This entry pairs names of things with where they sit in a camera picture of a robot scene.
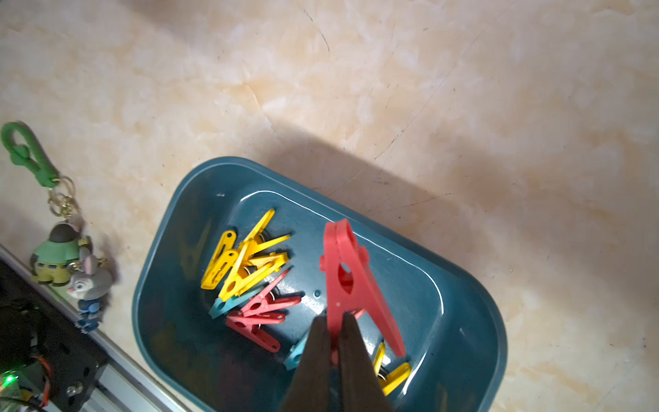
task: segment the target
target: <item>wire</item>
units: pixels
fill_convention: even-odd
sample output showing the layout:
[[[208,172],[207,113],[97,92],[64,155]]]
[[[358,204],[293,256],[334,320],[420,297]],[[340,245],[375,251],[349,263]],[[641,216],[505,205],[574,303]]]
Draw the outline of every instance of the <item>wire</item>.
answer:
[[[11,403],[17,403],[19,405],[31,407],[32,409],[38,411],[38,412],[46,412],[46,410],[40,406],[34,405],[33,403],[30,403],[28,401],[24,401],[23,399],[15,399],[13,397],[5,397],[5,396],[0,396],[0,402],[11,402]]]
[[[41,406],[48,406],[48,397],[50,396],[50,382],[53,380],[53,368],[51,368],[50,364],[43,356],[33,356],[33,358],[41,362],[48,375],[45,380],[45,387],[43,388],[43,401],[41,404]]]

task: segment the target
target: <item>rabbit figurine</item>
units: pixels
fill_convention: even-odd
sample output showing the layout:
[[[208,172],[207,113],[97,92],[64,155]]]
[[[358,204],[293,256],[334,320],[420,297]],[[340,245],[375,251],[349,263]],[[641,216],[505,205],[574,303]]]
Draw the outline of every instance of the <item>rabbit figurine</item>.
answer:
[[[89,249],[80,248],[80,267],[71,275],[67,292],[78,299],[78,311],[82,317],[76,326],[87,334],[98,328],[102,313],[101,300],[112,286],[109,270],[100,268],[98,259]]]

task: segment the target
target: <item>cartoon figure keychain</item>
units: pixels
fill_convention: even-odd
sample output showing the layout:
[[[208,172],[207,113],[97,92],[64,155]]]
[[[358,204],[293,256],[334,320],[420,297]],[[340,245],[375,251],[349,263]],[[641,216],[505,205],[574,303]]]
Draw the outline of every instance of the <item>cartoon figure keychain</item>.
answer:
[[[14,132],[25,139],[27,146],[14,142]],[[40,284],[65,286],[69,284],[72,272],[76,271],[76,278],[80,282],[72,284],[68,292],[80,301],[92,301],[78,304],[83,317],[78,327],[85,333],[90,332],[98,327],[98,298],[107,293],[112,277],[107,269],[98,268],[106,259],[97,259],[92,255],[89,238],[81,234],[82,218],[74,198],[73,181],[58,174],[42,151],[34,133],[24,123],[6,123],[0,134],[12,163],[26,167],[41,186],[48,188],[48,208],[53,215],[64,218],[64,221],[55,224],[48,240],[34,251],[30,258],[32,274]]]

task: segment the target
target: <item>plastic tub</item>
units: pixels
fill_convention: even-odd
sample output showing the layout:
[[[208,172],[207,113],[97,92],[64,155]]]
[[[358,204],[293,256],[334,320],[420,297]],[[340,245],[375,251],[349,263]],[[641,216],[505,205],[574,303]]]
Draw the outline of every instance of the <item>plastic tub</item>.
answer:
[[[238,239],[270,208],[270,237],[291,257],[279,294],[303,291],[280,325],[263,326],[281,343],[270,353],[212,320],[219,290],[200,282],[221,234]],[[133,302],[139,348],[155,373],[206,411],[276,411],[294,370],[290,347],[326,305],[318,260],[327,221],[348,218],[401,330],[407,356],[387,348],[383,369],[409,361],[412,375],[389,395],[397,411],[485,411],[503,378],[506,338],[491,296],[470,274],[326,197],[242,158],[218,158],[181,182],[156,233]],[[369,353],[381,335],[359,320]]]

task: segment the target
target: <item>clothespin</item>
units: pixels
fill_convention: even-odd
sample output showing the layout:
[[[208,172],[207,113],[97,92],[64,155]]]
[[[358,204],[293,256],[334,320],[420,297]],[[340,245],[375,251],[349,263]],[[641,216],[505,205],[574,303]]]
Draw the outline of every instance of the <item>clothespin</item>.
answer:
[[[352,314],[355,316],[355,319],[359,319],[366,311],[364,309],[353,310]],[[309,337],[309,331],[306,331],[304,336],[298,340],[296,344],[293,345],[289,351],[288,356],[284,359],[284,366],[286,370],[291,370],[297,368],[297,365],[300,364],[300,359],[302,358],[302,352],[304,352],[304,347],[306,345],[306,340]]]
[[[283,253],[283,256],[278,256],[275,260],[266,265],[262,266],[260,269],[257,269],[253,274],[247,276],[244,279],[240,279],[236,286],[233,288],[236,295],[242,295],[247,292],[249,289],[252,289],[258,282],[270,276],[273,272],[278,272],[286,262],[288,262],[288,256]]]
[[[347,219],[325,226],[325,255],[320,269],[326,274],[328,294],[328,330],[336,347],[343,313],[355,308],[366,309],[393,352],[405,356],[405,344],[382,292],[368,267],[368,252],[359,247]]]
[[[228,299],[226,302],[220,298],[217,298],[213,304],[213,307],[208,311],[208,314],[211,318],[215,319],[222,314],[228,313],[231,309],[243,304],[244,302],[247,302],[262,290],[262,286],[257,287],[256,289],[251,290],[244,295],[234,296]]]
[[[281,275],[277,276],[268,286],[261,292],[254,296],[241,310],[243,316],[254,316],[265,312],[272,312],[274,310],[289,308],[302,302],[302,298],[284,297],[280,299],[273,299],[270,296],[270,291],[288,274],[290,269],[284,271]]]
[[[219,295],[217,295],[218,298],[225,302],[234,295],[233,290],[236,289],[237,282],[242,279],[242,277],[239,277],[238,269],[243,265],[243,260],[247,253],[247,246],[241,243],[237,252],[238,257],[231,267],[231,271],[229,272],[227,279],[224,281],[224,285],[222,285]]]
[[[286,235],[286,236],[278,237],[276,239],[272,239],[271,241],[267,241],[267,242],[261,240],[263,230],[265,230],[266,226],[268,225],[268,223],[270,223],[270,220],[274,215],[275,215],[274,209],[268,210],[266,214],[263,215],[261,220],[258,221],[256,226],[254,226],[254,228],[247,235],[247,237],[245,237],[245,240],[240,244],[240,246],[244,246],[248,242],[250,243],[247,256],[252,256],[253,254],[266,250],[267,248],[272,247],[278,243],[281,243],[291,237],[290,235]]]
[[[274,253],[272,252],[271,254],[267,256],[252,256],[247,260],[246,265],[247,266],[256,266],[257,269],[262,268],[266,263],[270,263],[273,260],[282,257],[288,261],[288,255],[286,252],[284,253]]]
[[[268,335],[259,325],[280,324],[285,319],[286,315],[281,313],[264,313],[245,317],[237,310],[234,310],[227,315],[227,326],[258,344],[260,347],[263,347],[265,350],[277,353],[280,348],[279,341]]]
[[[380,387],[382,388],[384,395],[387,396],[392,393],[393,390],[406,381],[411,374],[412,366],[408,362],[405,362],[394,369],[393,372],[385,376],[384,380],[380,380]]]
[[[373,370],[375,370],[376,375],[380,374],[380,367],[384,360],[384,350],[384,342],[380,342],[378,350],[375,352],[375,357],[373,358]]]
[[[375,352],[373,357],[373,369],[375,375],[380,375],[380,367],[382,366],[382,360],[384,359],[384,342],[381,342],[378,346],[378,350]],[[401,366],[393,370],[392,373],[384,377],[384,380],[379,379],[380,387],[384,392],[384,395],[387,396],[393,392],[394,389],[398,388],[410,374],[412,373],[412,366],[405,362]]]
[[[204,277],[202,278],[202,289],[215,289],[222,278],[224,278],[224,275],[226,275],[229,269],[235,265],[236,259],[238,259],[238,252],[232,249],[233,239],[235,239],[236,234],[233,233],[232,235],[230,232],[231,231],[226,231],[224,235],[222,235],[222,239],[217,244],[215,253],[217,253],[220,249],[224,249],[224,251],[221,255],[218,255],[217,258],[214,257],[208,263],[206,273],[204,273]],[[228,243],[225,241],[223,243],[227,234],[229,234],[227,239],[230,239],[231,242]]]

